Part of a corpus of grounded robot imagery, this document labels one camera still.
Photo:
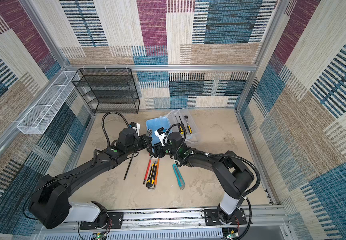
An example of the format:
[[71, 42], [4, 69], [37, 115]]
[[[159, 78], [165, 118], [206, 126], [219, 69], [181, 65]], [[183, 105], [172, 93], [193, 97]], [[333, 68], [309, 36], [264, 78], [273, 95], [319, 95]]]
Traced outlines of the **light blue plastic tool box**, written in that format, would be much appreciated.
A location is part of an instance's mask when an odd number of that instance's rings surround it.
[[[187, 130], [187, 125], [184, 118], [185, 115], [188, 116], [188, 122], [191, 126], [192, 134], [190, 134]], [[151, 136], [153, 138], [153, 141], [152, 141], [153, 145], [160, 143], [159, 138], [155, 135], [155, 131], [161, 127], [167, 130], [171, 125], [179, 123], [179, 116], [181, 117], [181, 120], [184, 124], [184, 128], [187, 132], [185, 142], [191, 145], [191, 144], [197, 144], [201, 141], [200, 133], [199, 133], [198, 127], [195, 124], [193, 117], [191, 116], [188, 108], [184, 108], [179, 110], [173, 110], [165, 116], [146, 121], [147, 130], [151, 129], [153, 131], [153, 135]]]

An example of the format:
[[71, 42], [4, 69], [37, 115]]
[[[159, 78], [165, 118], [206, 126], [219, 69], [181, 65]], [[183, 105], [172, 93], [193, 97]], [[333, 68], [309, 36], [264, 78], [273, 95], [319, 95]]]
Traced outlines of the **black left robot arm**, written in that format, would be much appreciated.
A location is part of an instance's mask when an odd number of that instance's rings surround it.
[[98, 229], [105, 228], [109, 216], [103, 205], [95, 201], [72, 203], [69, 197], [95, 177], [116, 168], [129, 155], [150, 147], [152, 140], [152, 137], [137, 134], [133, 128], [124, 128], [115, 145], [102, 151], [95, 150], [90, 161], [55, 177], [45, 175], [40, 178], [29, 200], [29, 212], [47, 229], [65, 222], [87, 222]]

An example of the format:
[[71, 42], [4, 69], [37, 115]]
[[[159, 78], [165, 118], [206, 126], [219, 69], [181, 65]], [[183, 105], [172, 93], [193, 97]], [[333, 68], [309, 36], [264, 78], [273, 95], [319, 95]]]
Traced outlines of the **orange handled tool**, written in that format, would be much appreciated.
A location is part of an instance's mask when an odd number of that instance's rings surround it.
[[157, 166], [156, 166], [155, 185], [154, 185], [155, 187], [157, 186], [159, 167], [160, 167], [160, 158], [158, 158], [158, 162], [157, 162]]

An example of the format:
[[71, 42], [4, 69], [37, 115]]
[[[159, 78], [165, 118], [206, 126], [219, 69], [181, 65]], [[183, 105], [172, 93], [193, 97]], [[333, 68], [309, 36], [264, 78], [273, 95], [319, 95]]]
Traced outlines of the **teal utility knife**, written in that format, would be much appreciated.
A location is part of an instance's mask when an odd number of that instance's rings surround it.
[[178, 186], [179, 186], [180, 190], [183, 191], [185, 188], [185, 182], [184, 182], [184, 179], [183, 179], [183, 177], [179, 171], [179, 168], [176, 164], [173, 164], [172, 167], [173, 167], [173, 171], [174, 171], [174, 174], [176, 176], [176, 179], [177, 179]]

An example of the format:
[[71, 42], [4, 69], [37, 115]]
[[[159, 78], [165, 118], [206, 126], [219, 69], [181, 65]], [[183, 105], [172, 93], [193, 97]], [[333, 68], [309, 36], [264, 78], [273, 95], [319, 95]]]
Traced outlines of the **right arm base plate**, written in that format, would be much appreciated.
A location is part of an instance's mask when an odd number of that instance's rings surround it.
[[226, 214], [221, 208], [204, 209], [200, 212], [205, 219], [206, 226], [246, 225], [246, 214], [242, 208], [236, 209], [231, 215]]

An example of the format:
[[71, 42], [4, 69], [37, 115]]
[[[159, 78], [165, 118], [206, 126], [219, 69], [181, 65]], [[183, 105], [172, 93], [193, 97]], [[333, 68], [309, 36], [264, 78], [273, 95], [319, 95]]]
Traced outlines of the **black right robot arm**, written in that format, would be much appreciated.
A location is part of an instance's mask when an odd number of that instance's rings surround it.
[[249, 161], [232, 151], [211, 154], [191, 148], [178, 132], [170, 133], [168, 137], [163, 138], [163, 142], [150, 146], [147, 151], [155, 158], [166, 155], [172, 157], [178, 167], [202, 168], [214, 172], [224, 191], [223, 198], [217, 206], [218, 221], [221, 224], [231, 224], [243, 200], [256, 189], [250, 187], [255, 176], [246, 166]]

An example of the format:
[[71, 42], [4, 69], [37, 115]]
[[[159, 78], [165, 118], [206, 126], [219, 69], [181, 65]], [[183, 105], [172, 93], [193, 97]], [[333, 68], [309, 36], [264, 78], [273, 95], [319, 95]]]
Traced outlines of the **yellow handled wrench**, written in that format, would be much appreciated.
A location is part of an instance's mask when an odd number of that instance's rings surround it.
[[186, 121], [187, 130], [188, 130], [188, 132], [189, 132], [190, 134], [192, 134], [192, 129], [191, 129], [191, 126], [190, 126], [190, 124], [189, 124], [189, 122], [188, 122], [188, 116], [185, 115], [184, 118], [185, 118], [185, 121]]

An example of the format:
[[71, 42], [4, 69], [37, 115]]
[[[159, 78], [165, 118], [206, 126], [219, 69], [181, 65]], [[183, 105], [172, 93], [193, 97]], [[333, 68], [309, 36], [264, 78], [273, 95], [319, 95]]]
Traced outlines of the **ratchet wrench dark handle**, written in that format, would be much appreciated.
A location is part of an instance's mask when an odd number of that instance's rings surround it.
[[152, 131], [151, 129], [148, 129], [148, 130], [147, 130], [147, 133], [148, 133], [149, 136], [152, 136], [152, 135], [153, 135], [153, 131]]

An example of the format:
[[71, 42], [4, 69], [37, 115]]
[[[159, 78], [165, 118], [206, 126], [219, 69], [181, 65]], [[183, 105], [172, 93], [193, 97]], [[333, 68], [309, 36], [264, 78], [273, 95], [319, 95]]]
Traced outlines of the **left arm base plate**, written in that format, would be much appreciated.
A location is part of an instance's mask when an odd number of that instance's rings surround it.
[[79, 230], [109, 230], [120, 229], [123, 224], [124, 212], [108, 212], [98, 216], [94, 222], [80, 223]]

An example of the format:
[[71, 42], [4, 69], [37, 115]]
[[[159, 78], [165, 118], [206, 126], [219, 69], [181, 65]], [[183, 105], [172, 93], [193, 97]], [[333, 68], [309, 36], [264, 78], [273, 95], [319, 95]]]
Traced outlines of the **black mesh shelf rack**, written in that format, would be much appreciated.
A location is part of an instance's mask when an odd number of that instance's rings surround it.
[[95, 114], [139, 112], [140, 96], [130, 69], [80, 68], [72, 83]]

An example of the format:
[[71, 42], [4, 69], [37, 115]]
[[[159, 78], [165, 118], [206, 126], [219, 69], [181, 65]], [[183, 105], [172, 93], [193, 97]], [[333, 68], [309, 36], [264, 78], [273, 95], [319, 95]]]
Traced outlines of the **black metal rod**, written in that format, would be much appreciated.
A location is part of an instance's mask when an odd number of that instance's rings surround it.
[[124, 178], [123, 178], [124, 181], [127, 179], [127, 175], [128, 175], [128, 173], [129, 173], [130, 166], [131, 166], [131, 164], [132, 164], [133, 158], [134, 158], [134, 155], [132, 155], [131, 158], [130, 158], [130, 161], [129, 161], [129, 164], [128, 164], [126, 173], [125, 173]]

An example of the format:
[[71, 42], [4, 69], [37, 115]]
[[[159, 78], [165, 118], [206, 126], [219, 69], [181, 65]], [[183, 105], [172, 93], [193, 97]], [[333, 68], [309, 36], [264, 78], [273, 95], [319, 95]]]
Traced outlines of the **yellow black utility knife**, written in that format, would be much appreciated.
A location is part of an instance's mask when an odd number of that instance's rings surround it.
[[154, 161], [154, 164], [152, 165], [152, 169], [151, 169], [151, 174], [148, 178], [148, 182], [150, 182], [151, 180], [154, 180], [155, 179], [155, 175], [156, 175], [156, 166], [157, 166], [157, 161]]

